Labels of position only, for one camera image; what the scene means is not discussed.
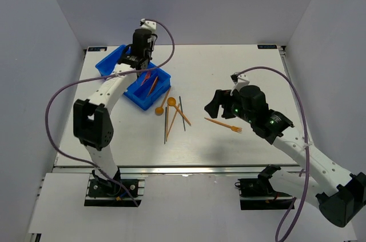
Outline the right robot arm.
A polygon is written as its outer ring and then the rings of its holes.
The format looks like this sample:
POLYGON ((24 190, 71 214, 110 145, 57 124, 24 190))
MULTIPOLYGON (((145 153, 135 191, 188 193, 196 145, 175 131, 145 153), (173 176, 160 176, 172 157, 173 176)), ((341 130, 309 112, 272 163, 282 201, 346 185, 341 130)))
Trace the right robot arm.
POLYGON ((353 174, 306 143, 289 118, 269 108, 265 94, 258 86, 216 90, 204 109, 211 118, 217 118, 220 108, 223 118, 238 117, 249 123, 256 135, 283 151, 311 176, 306 184, 279 166, 267 166, 258 175, 258 188, 262 194, 270 196, 278 191, 300 197, 306 190, 306 201, 340 228, 365 207, 365 174, 353 174))

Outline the orange chopstick crossing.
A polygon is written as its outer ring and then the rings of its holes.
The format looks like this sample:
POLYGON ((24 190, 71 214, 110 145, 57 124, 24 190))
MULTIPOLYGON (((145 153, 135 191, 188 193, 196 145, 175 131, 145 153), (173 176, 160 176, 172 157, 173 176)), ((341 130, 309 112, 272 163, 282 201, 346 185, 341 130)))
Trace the orange chopstick crossing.
POLYGON ((174 106, 176 111, 183 117, 183 119, 188 123, 189 126, 191 126, 190 121, 188 120, 188 118, 183 114, 183 112, 179 109, 178 106, 174 106))

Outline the red-orange chopstick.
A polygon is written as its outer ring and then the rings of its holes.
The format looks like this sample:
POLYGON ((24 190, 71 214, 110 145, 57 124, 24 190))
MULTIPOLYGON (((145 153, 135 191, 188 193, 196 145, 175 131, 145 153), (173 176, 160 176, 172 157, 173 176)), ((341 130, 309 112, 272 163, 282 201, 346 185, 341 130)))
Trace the red-orange chopstick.
POLYGON ((158 76, 154 79, 147 96, 150 96, 154 92, 157 82, 158 82, 158 76))

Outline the orange spoon large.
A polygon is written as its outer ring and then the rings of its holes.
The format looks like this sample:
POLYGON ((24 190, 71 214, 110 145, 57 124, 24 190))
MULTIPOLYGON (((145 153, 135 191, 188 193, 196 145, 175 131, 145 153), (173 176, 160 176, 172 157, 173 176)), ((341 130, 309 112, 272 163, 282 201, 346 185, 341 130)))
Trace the orange spoon large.
MULTIPOLYGON (((175 98, 173 98, 173 97, 169 97, 169 98, 168 98, 168 106, 170 106, 170 107, 172 107, 172 108, 174 108, 174 109, 175 109, 175 107, 174 107, 174 106, 177 106, 176 99, 175 99, 175 98)), ((175 112, 174 112, 174 115, 173 115, 172 121, 171 121, 171 123, 170 123, 170 125, 169 125, 169 128, 168 128, 168 131, 167 131, 166 138, 168 138, 168 137, 169 137, 169 134, 170 134, 170 131, 171 131, 171 129, 172 129, 173 123, 174 123, 174 121, 175 121, 176 115, 177 115, 177 111, 175 111, 175 112)))

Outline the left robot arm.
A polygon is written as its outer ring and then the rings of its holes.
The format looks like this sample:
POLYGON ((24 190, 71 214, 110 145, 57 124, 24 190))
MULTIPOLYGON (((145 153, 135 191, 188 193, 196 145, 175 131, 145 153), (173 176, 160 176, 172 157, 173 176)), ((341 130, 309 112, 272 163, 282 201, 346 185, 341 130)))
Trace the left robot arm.
POLYGON ((92 162, 96 164, 92 174, 109 196, 116 195, 121 189, 119 168, 110 149, 114 133, 110 113, 125 90, 141 75, 132 73, 123 76, 121 73, 148 68, 157 39, 155 31, 148 25, 136 29, 132 44, 128 45, 130 52, 127 49, 122 51, 111 71, 113 76, 106 78, 87 99, 78 99, 73 105, 74 136, 89 152, 92 162))

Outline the orange fork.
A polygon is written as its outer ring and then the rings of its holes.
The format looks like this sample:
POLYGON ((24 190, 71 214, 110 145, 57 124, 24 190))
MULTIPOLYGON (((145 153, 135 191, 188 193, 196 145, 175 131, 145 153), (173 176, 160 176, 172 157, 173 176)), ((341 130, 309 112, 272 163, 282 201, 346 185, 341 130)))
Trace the orange fork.
POLYGON ((242 128, 240 128, 240 127, 229 125, 229 124, 226 124, 226 123, 223 123, 223 122, 219 122, 219 121, 211 119, 211 118, 206 118, 205 117, 205 119, 207 121, 210 121, 210 122, 214 123, 214 124, 226 127, 226 128, 230 129, 233 132, 236 132, 236 133, 241 133, 242 132, 242 128))

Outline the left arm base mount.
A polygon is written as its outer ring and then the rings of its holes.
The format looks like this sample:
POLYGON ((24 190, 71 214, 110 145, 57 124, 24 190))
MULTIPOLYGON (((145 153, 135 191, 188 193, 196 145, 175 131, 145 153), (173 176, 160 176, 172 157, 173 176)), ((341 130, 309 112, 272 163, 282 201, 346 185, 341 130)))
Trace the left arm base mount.
POLYGON ((85 207, 138 207, 142 201, 145 180, 123 178, 117 181, 124 187, 98 177, 92 170, 87 184, 84 200, 85 207))

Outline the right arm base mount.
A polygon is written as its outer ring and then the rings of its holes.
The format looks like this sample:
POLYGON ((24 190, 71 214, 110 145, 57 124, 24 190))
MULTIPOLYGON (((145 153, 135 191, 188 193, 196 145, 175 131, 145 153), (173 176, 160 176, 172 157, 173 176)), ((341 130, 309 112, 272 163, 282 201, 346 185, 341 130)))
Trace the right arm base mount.
POLYGON ((240 178, 235 182, 242 211, 294 209, 293 197, 284 192, 275 191, 269 183, 269 179, 280 169, 277 165, 269 165, 256 178, 240 178))

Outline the red-orange plastic fork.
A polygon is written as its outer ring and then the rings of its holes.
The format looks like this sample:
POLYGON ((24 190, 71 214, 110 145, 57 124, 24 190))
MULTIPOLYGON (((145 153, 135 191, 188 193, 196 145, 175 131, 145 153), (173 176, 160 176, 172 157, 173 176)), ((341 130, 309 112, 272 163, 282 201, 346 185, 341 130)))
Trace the red-orange plastic fork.
POLYGON ((152 75, 152 72, 147 72, 145 74, 145 77, 144 77, 144 79, 141 82, 141 86, 151 77, 151 75, 152 75))

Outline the orange spoon small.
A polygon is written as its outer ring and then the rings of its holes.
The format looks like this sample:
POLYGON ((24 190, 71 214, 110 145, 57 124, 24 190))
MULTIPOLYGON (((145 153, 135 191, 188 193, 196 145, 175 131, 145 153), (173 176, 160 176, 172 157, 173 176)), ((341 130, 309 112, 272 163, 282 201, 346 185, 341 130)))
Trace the orange spoon small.
POLYGON ((155 114, 157 116, 161 116, 164 113, 164 104, 165 104, 165 101, 167 100, 167 98, 169 96, 169 92, 170 92, 170 88, 166 91, 165 97, 164 97, 161 105, 159 107, 155 108, 155 114))

